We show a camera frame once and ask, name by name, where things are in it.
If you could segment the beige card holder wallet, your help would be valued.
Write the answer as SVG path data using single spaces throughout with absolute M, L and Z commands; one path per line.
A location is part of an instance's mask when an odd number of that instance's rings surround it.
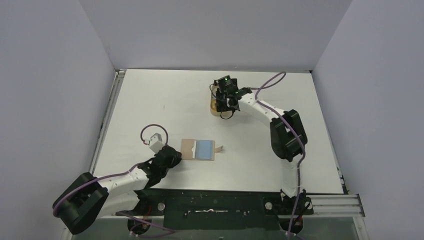
M 215 155 L 224 150 L 224 146 L 216 146 L 214 140 L 184 138 L 181 140 L 180 152 L 182 160 L 214 161 Z

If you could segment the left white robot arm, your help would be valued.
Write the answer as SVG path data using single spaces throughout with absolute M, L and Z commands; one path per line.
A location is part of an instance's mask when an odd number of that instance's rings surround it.
M 141 215 L 147 211 L 148 200 L 137 193 L 160 183 L 181 160 L 181 152 L 165 145 L 152 158 L 125 172 L 102 177 L 84 172 L 55 200 L 52 214 L 74 235 L 103 216 L 120 211 Z

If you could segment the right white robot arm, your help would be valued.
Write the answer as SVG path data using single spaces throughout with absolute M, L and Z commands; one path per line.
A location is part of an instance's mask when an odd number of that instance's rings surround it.
M 238 87 L 238 81 L 229 75 L 213 81 L 209 89 L 218 113 L 243 112 L 259 120 L 270 132 L 274 154 L 286 162 L 283 165 L 281 192 L 282 209 L 289 214 L 301 207 L 298 197 L 303 190 L 300 166 L 306 158 L 308 137 L 300 114 L 283 110 L 259 99 L 260 91 L 272 87 L 268 80 L 261 87 Z

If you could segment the beige oval tray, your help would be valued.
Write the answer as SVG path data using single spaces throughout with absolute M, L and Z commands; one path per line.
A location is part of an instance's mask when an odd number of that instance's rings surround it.
M 211 92 L 211 97 L 210 97 L 210 112 L 213 116 L 216 117 L 222 117 L 222 118 L 229 118 L 232 115 L 231 111 L 224 111 L 224 112 L 218 112 L 217 111 L 217 107 L 216 107 L 216 103 L 217 103 L 217 98 L 216 98 L 216 90 L 219 87 L 214 85 L 213 83 L 209 86 L 209 90 Z

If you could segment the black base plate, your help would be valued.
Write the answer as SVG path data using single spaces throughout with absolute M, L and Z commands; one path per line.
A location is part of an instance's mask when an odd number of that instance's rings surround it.
M 136 191 L 137 204 L 127 213 L 159 217 L 172 230 L 278 230 L 299 225 L 314 214 L 312 200 L 303 191 L 299 199 L 281 192 L 213 191 L 150 188 Z

